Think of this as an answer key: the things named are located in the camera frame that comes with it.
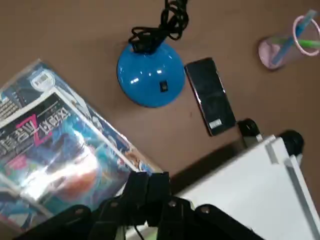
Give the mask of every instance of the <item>book cover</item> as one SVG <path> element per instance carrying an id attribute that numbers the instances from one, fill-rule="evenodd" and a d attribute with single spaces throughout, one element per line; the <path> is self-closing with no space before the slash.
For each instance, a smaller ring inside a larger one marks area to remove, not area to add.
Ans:
<path id="1" fill-rule="evenodd" d="M 54 87 L 0 123 L 0 159 L 9 188 L 53 215 L 96 209 L 139 171 Z"/>

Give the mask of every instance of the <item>brown table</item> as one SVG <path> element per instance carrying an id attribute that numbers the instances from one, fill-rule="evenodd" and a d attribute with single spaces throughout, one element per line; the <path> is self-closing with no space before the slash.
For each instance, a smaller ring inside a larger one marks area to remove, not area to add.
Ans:
<path id="1" fill-rule="evenodd" d="M 209 137 L 188 83 L 175 102 L 157 109 L 140 107 L 121 91 L 116 64 L 130 30 L 157 26 L 163 6 L 163 0 L 2 1 L 0 84 L 44 59 L 139 150 L 176 175 L 239 134 L 231 129 Z M 168 43 L 184 63 L 213 57 L 238 120 L 254 119 L 265 134 L 295 129 L 303 135 L 302 170 L 319 209 L 320 58 L 268 73 L 255 46 L 310 8 L 320 12 L 319 0 L 190 0 L 188 28 Z"/>
<path id="2" fill-rule="evenodd" d="M 208 135 L 188 81 L 180 96 L 161 108 L 141 107 L 122 92 L 116 66 L 131 28 L 159 24 L 163 6 L 162 0 L 2 4 L 0 83 L 36 58 L 43 59 L 140 151 L 174 175 L 239 134 L 235 128 Z M 169 42 L 185 63 L 214 55 L 210 49 L 199 53 L 195 14 L 191 12 L 183 40 Z"/>

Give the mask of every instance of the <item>mobile phone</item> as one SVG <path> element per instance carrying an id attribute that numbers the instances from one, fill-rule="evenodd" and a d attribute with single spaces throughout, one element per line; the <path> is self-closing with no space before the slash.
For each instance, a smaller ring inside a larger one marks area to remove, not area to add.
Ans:
<path id="1" fill-rule="evenodd" d="M 236 119 L 213 59 L 190 62 L 185 71 L 209 134 L 215 136 L 234 127 Z"/>

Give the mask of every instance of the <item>plastic cup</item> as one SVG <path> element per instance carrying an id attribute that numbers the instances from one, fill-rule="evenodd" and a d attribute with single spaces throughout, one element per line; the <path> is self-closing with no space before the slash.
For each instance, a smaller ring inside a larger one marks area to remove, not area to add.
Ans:
<path id="1" fill-rule="evenodd" d="M 304 57 L 313 57 L 319 54 L 320 46 L 314 46 L 320 40 L 320 28 L 315 20 L 311 22 L 304 29 L 302 34 L 297 37 L 297 25 L 301 23 L 304 16 L 298 16 L 286 33 L 275 34 L 264 38 L 258 44 L 258 55 L 262 64 L 269 70 L 276 70 L 286 65 L 287 63 L 302 59 Z M 292 44 L 285 51 L 285 54 L 279 54 L 281 48 L 288 44 L 288 39 L 292 38 Z"/>

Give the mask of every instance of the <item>lamp base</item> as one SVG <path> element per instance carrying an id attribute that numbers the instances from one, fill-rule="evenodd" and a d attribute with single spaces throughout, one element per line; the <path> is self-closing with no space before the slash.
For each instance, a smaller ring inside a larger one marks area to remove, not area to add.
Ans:
<path id="1" fill-rule="evenodd" d="M 157 108 L 172 102 L 182 91 L 185 70 L 179 55 L 166 43 L 153 54 L 134 53 L 129 44 L 119 57 L 117 78 L 132 101 Z"/>

